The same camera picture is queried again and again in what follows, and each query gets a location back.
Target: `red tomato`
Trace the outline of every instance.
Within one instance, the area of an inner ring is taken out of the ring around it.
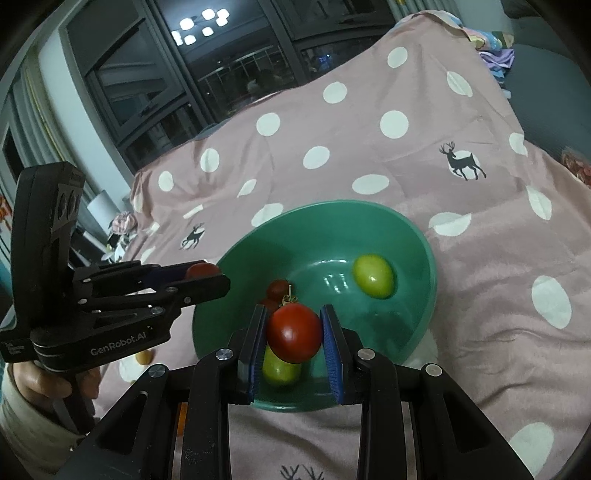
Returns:
[[[267,324],[267,343],[284,362],[306,362],[322,345],[322,323],[305,305],[288,303],[271,316]]]
[[[267,287],[267,298],[280,302],[289,292],[290,283],[287,280],[273,280]]]
[[[187,272],[185,273],[185,280],[188,280],[189,278],[210,277],[211,275],[217,275],[218,273],[222,273],[222,270],[220,270],[220,267],[217,265],[207,262],[200,262],[191,265],[187,269]]]
[[[269,310],[269,315],[273,315],[279,308],[279,302],[271,299],[262,299],[258,304],[267,307],[267,310]]]

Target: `black metal bracket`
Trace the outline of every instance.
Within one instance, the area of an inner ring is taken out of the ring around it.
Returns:
[[[406,480],[402,402],[413,418],[418,480],[532,480],[517,454],[438,365],[422,370],[394,365],[365,349],[352,330],[332,326],[345,355],[347,404],[362,404],[357,480]],[[181,480],[230,480],[228,405],[251,402],[240,366],[251,362],[266,309],[258,306],[248,329],[227,348],[195,366],[169,371],[153,365],[82,441],[56,480],[169,478],[177,440],[179,404],[188,402]]]

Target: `screw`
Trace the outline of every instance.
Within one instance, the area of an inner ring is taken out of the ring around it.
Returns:
[[[361,360],[371,360],[375,357],[375,352],[371,348],[362,348],[357,352],[357,356]]]
[[[152,365],[148,370],[148,375],[152,378],[162,377],[166,373],[166,367],[164,365]]]
[[[234,356],[234,352],[232,352],[229,348],[220,348],[216,352],[216,358],[218,360],[230,360]]]
[[[441,367],[439,365],[429,364],[429,365],[427,365],[425,372],[427,372],[432,377],[438,377],[439,375],[441,375],[443,373],[443,370],[441,370]]]

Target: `polka dot blanket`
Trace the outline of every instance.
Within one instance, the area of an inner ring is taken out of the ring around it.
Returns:
[[[540,480],[591,421],[590,192],[524,141],[465,34],[435,15],[167,153],[137,174],[131,197],[139,234],[127,259],[164,265],[216,262],[309,203],[395,209],[424,232],[439,270],[435,314],[407,364],[439,362]],[[191,319],[186,309],[152,363],[196,361]],[[146,367],[108,365],[98,411]],[[359,412],[233,408],[234,478],[352,480]]]

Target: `tomato stem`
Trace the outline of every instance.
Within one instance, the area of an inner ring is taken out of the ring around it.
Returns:
[[[291,284],[288,286],[288,294],[283,297],[283,301],[281,302],[281,306],[284,307],[288,303],[296,303],[297,297],[291,296]]]

